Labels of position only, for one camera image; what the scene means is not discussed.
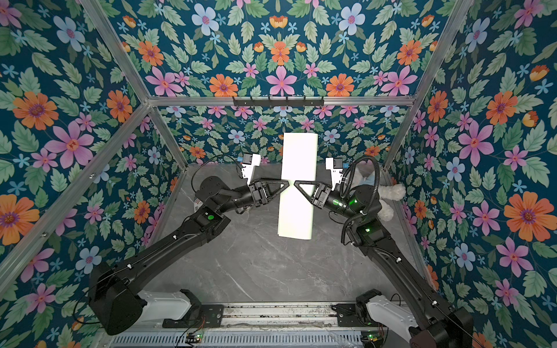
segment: marble surface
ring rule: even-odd
[[[167,235],[193,213],[190,176],[180,188],[164,228]],[[280,164],[256,168],[255,178],[279,178]],[[362,174],[369,173],[367,168]],[[219,176],[231,188],[245,184],[231,164],[206,165],[195,177],[197,189],[203,178]],[[325,165],[318,165],[317,180],[330,182]],[[247,301],[354,301],[376,288],[390,297],[396,293],[381,270],[352,246],[340,243],[342,226],[331,221],[326,210],[315,209],[313,237],[309,241],[277,235],[279,199],[238,215],[215,240],[188,253],[161,272],[145,288],[148,291],[191,290],[202,302]],[[413,263],[408,241],[397,216],[386,223],[403,254]]]

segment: aluminum frame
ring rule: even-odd
[[[422,107],[423,101],[426,98],[427,92],[433,83],[433,79],[435,78],[437,71],[441,68],[441,64],[447,55],[447,52],[452,45],[453,41],[455,40],[456,34],[462,25],[462,22],[466,18],[468,14],[468,10],[473,5],[474,0],[457,0],[455,6],[441,36],[437,43],[437,48],[433,53],[429,64],[426,68],[426,71],[422,75],[418,87],[416,88],[416,94],[414,94],[416,103],[412,105],[410,109],[406,112],[404,116],[404,120],[400,124],[398,128],[397,135],[394,137],[393,142],[391,143],[389,154],[383,163],[383,170],[388,170],[391,164],[394,161],[394,158],[397,155],[398,150],[404,143],[404,138],[406,134],[410,130],[412,126],[412,120],[418,114],[420,107]]]

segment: wire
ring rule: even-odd
[[[218,155],[218,156],[214,156],[214,157],[209,158],[207,162],[205,162],[205,163],[203,163],[202,165],[200,165],[199,168],[197,168],[197,169],[193,172],[192,180],[190,181],[190,185],[192,186],[192,191],[193,191],[193,193],[196,193],[196,192],[197,192],[196,189],[193,188],[193,178],[195,178],[197,172],[198,172],[202,167],[204,167],[206,164],[208,164],[211,160],[214,160],[214,159],[217,159],[217,158],[220,158],[220,157],[228,157],[228,158],[230,158],[230,159],[236,164],[236,174],[238,174],[238,176],[239,176],[240,178],[242,177],[242,174],[241,174],[242,168],[241,168],[240,165],[238,164],[238,161],[237,161],[237,160],[235,160],[234,158],[230,157],[229,155],[225,155],[225,154]]]

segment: metal frame bar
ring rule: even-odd
[[[384,170],[388,170],[390,165],[393,163],[398,150],[404,143],[404,138],[406,137],[406,134],[412,126],[412,120],[418,114],[420,107],[422,107],[427,92],[429,91],[429,88],[433,83],[433,79],[435,78],[437,71],[441,67],[443,60],[445,59],[445,56],[447,55],[450,46],[455,40],[456,34],[460,29],[460,26],[466,18],[466,14],[468,13],[468,10],[473,3],[474,0],[458,0],[453,7],[453,10],[449,15],[447,23],[445,24],[443,32],[441,33],[441,37],[439,38],[439,41],[437,43],[437,48],[435,49],[435,52],[433,53],[431,60],[429,61],[426,71],[420,79],[418,88],[416,89],[416,94],[414,94],[416,102],[406,112],[404,120],[398,128],[397,135],[395,136],[390,146],[389,155],[383,163]]]
[[[0,264],[0,297],[21,274],[29,261],[41,251],[56,227],[87,191],[95,176],[100,175],[106,163],[120,150],[124,141],[141,124],[149,106],[140,104],[129,119],[106,142],[105,146],[79,173],[70,186],[47,209],[37,223],[25,235]]]

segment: plush toy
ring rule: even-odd
[[[360,170],[356,168],[354,173],[354,183],[359,183],[357,185],[374,185],[375,184],[375,173],[371,173],[368,175],[367,178],[364,178],[360,173]],[[390,221],[393,219],[394,210],[389,205],[389,203],[385,202],[385,199],[390,200],[401,200],[404,198],[406,194],[406,188],[403,184],[396,184],[393,186],[383,186],[379,185],[378,189],[379,193],[379,202],[381,203],[381,210],[377,214],[380,220],[382,221]]]

